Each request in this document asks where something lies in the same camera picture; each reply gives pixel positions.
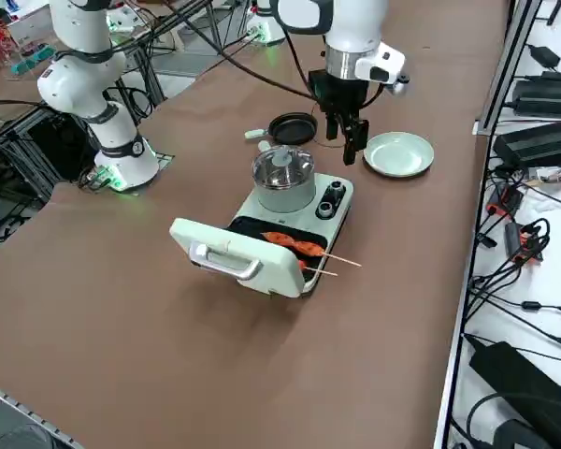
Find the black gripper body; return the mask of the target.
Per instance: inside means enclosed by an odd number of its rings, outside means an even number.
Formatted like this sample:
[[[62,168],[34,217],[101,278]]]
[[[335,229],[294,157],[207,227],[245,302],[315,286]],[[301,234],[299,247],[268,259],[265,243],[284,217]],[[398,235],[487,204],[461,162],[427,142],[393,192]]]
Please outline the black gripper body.
[[[323,112],[340,115],[343,119],[359,118],[359,111],[367,100],[367,81],[339,79],[324,69],[310,71],[308,81]]]

